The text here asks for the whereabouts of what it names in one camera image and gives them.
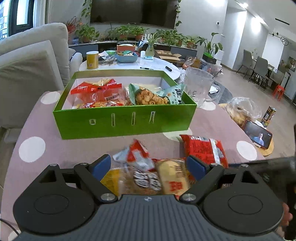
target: phone screen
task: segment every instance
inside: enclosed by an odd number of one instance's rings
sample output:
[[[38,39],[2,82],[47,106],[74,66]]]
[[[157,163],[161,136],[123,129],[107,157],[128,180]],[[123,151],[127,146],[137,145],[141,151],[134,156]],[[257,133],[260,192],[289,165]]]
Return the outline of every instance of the phone screen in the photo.
[[[265,149],[269,148],[272,134],[264,128],[258,126],[254,122],[247,121],[244,126],[244,132],[253,142],[264,147]]]

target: plastic pitcher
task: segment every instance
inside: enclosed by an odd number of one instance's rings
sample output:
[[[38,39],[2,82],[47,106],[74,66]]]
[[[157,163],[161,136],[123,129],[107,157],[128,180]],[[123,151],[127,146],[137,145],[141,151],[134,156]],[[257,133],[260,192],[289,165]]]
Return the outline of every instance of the plastic pitcher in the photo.
[[[213,76],[201,69],[187,68],[185,72],[184,84],[185,91],[197,103],[197,107],[201,107],[204,102],[213,102],[219,95],[213,99],[206,99],[210,88],[214,82]]]

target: red stool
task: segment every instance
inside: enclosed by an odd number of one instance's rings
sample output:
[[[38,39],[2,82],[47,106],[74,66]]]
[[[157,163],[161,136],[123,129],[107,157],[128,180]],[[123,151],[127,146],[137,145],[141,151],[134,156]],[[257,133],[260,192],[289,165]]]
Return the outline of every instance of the red stool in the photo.
[[[280,101],[281,98],[282,98],[282,96],[283,96],[283,94],[284,94],[284,92],[285,92],[284,87],[282,87],[281,85],[277,85],[277,87],[275,88],[275,90],[274,90],[274,92],[273,92],[272,95],[273,96],[276,96],[277,94],[279,94],[278,101]]]

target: green box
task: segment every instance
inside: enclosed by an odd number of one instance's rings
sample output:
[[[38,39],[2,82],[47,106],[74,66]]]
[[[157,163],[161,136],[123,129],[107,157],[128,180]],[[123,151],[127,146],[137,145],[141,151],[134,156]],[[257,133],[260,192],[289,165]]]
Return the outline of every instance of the green box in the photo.
[[[111,77],[118,83],[121,83],[118,79],[126,80],[128,77],[132,80],[142,79],[147,82],[159,81],[168,86],[176,85],[165,72],[158,70],[115,69],[76,72],[53,111],[62,139],[126,136],[182,131],[189,128],[197,105],[185,92],[182,95],[184,104],[179,105],[65,109],[65,102],[74,104],[75,97],[69,94],[72,87],[77,86],[77,83],[82,81],[81,78],[93,77]]]

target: window frame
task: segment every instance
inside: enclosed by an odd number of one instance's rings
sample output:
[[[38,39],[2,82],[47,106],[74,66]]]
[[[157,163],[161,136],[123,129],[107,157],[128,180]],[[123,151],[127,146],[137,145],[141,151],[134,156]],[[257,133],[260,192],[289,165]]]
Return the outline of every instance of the window frame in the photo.
[[[11,0],[8,14],[8,33],[9,36],[33,28],[34,0],[29,0],[28,23],[17,25],[17,8],[19,0]]]

